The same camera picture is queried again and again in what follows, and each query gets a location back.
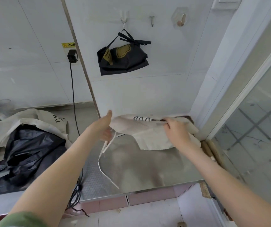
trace green sleeve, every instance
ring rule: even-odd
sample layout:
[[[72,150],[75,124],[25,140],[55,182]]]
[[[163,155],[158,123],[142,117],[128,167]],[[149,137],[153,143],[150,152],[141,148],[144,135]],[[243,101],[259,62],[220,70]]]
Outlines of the green sleeve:
[[[18,212],[7,215],[0,221],[0,227],[48,227],[32,212]]]

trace black power cable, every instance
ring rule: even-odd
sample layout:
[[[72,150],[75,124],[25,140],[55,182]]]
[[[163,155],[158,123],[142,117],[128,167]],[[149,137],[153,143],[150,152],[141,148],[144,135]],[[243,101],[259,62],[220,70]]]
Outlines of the black power cable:
[[[69,61],[69,65],[70,65],[70,74],[71,74],[71,86],[72,86],[72,89],[73,89],[73,71],[71,70],[71,62],[70,61]],[[75,115],[75,121],[76,121],[76,126],[77,126],[77,130],[78,130],[78,134],[80,136],[80,132],[79,132],[79,128],[78,128],[78,123],[77,123],[77,117],[76,117],[74,89],[73,89],[73,112],[74,112],[74,115]],[[83,209],[77,210],[77,209],[74,208],[80,202],[80,199],[81,199],[83,174],[84,174],[84,170],[82,168],[82,172],[81,172],[81,174],[80,174],[80,176],[79,176],[79,178],[77,180],[77,184],[76,184],[76,186],[75,186],[75,188],[73,190],[73,193],[72,193],[72,195],[71,195],[71,197],[69,199],[68,205],[67,205],[67,207],[66,207],[65,210],[73,209],[76,212],[83,211],[85,213],[85,215],[87,217],[89,217],[88,214]]]

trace metal countertop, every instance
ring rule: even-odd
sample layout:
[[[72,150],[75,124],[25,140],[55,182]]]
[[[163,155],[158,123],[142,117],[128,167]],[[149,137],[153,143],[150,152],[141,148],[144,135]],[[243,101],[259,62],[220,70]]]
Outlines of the metal countertop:
[[[81,201],[116,197],[157,187],[198,182],[203,179],[194,165],[176,148],[140,150],[132,136],[116,138],[100,158],[101,169],[118,186],[116,188],[99,170],[98,157],[103,142],[92,149],[85,165]],[[7,214],[23,192],[0,195],[0,215]]]

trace black bag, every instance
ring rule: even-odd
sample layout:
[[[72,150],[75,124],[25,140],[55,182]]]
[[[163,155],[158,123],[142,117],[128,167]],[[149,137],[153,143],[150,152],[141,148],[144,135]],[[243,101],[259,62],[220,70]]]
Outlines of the black bag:
[[[0,177],[0,194],[26,188],[65,151],[65,139],[33,125],[20,125],[9,136],[0,171],[9,174]]]
[[[130,44],[109,49],[116,37],[107,47],[98,51],[101,76],[127,73],[149,65],[146,60],[148,56],[140,48],[140,45],[151,44],[151,41],[134,40],[127,31],[126,33],[129,37],[122,32],[118,33],[117,37],[122,37],[120,38],[122,41],[130,42]]]

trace yellow warning sign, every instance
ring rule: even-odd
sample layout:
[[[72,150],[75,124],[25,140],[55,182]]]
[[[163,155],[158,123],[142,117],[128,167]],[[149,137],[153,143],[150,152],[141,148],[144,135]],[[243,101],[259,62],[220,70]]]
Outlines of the yellow warning sign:
[[[63,48],[75,48],[76,44],[74,42],[62,43]]]

